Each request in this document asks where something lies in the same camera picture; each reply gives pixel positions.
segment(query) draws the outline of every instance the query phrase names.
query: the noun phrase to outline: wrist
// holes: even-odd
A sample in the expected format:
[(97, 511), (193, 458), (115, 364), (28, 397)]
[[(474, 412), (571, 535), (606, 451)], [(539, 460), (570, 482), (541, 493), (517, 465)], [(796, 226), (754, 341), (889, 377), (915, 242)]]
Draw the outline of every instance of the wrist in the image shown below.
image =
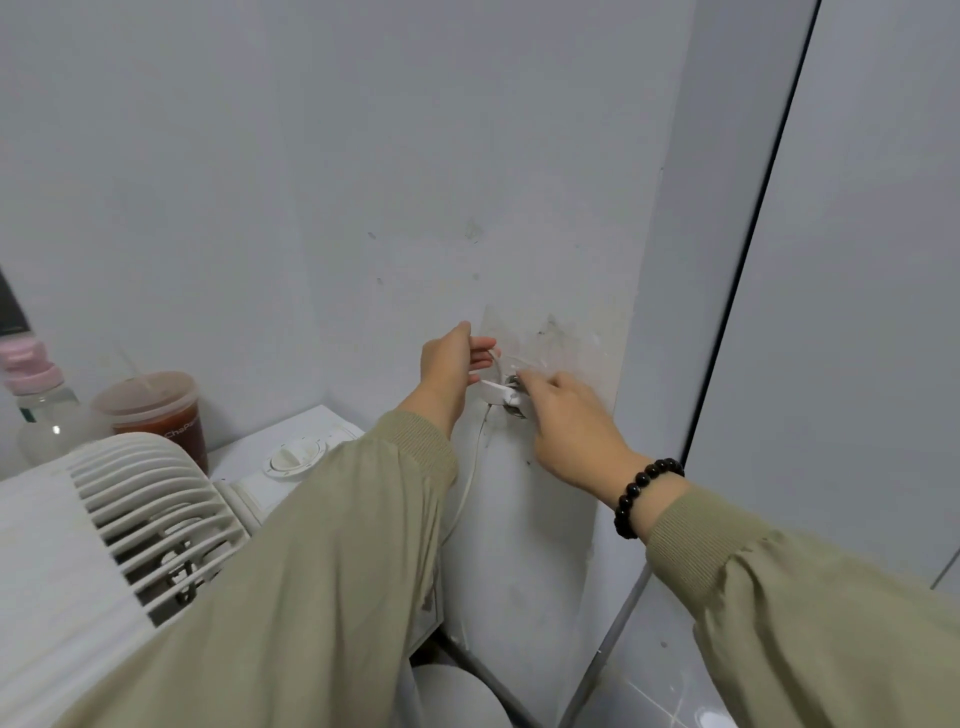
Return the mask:
[[(615, 510), (620, 496), (650, 463), (649, 457), (628, 450), (610, 461), (604, 476), (598, 480), (595, 495), (611, 510)], [(634, 501), (630, 511), (630, 524), (640, 540), (646, 544), (654, 525), (675, 500), (690, 489), (690, 483), (675, 473), (662, 473), (646, 486)]]
[(426, 384), (420, 384), (397, 409), (420, 415), (442, 432), (447, 440), (457, 421), (448, 398)]
[(620, 496), (634, 482), (636, 474), (652, 462), (650, 458), (626, 447), (620, 452), (608, 454), (603, 459), (604, 465), (598, 469), (599, 475), (591, 485), (590, 492), (609, 508), (615, 509)]

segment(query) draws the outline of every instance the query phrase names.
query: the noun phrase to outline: plastic bottle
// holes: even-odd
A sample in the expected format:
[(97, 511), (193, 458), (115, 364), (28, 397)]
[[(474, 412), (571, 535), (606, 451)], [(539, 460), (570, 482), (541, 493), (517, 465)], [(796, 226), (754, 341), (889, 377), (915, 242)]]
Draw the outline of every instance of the plastic bottle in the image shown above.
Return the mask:
[(33, 335), (0, 341), (4, 385), (16, 397), (26, 420), (17, 445), (31, 465), (56, 460), (97, 434), (87, 411), (66, 384), (63, 372), (47, 358), (46, 347)]

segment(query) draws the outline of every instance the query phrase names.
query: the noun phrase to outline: sleeve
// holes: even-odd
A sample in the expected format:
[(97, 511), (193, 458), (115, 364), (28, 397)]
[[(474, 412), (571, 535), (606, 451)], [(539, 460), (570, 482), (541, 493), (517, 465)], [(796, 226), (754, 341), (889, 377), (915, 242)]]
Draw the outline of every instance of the sleeve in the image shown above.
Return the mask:
[(647, 556), (739, 728), (957, 725), (960, 616), (926, 587), (696, 488)]
[(61, 728), (381, 726), (457, 473), (408, 412), (332, 451), (182, 618)]

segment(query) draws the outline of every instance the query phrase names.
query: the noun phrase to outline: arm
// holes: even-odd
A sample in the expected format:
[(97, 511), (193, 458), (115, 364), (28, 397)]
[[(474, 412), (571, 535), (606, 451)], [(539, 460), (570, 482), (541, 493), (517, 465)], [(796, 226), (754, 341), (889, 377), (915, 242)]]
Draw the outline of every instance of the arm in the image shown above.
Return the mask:
[(457, 474), (449, 432), (494, 344), (469, 325), (428, 343), (400, 408), (331, 452), (59, 726), (385, 725)]
[[(538, 459), (611, 509), (649, 458), (572, 376), (524, 373)], [(631, 511), (740, 728), (956, 725), (960, 615), (922, 586), (665, 474)]]

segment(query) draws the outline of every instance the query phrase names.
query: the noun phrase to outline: white appliance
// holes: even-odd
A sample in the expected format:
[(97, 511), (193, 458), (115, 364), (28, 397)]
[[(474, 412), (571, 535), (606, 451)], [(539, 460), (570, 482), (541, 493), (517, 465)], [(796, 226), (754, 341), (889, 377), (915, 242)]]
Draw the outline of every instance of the white appliance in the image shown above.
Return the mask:
[(0, 483), (0, 725), (50, 725), (248, 539), (158, 435), (116, 435)]

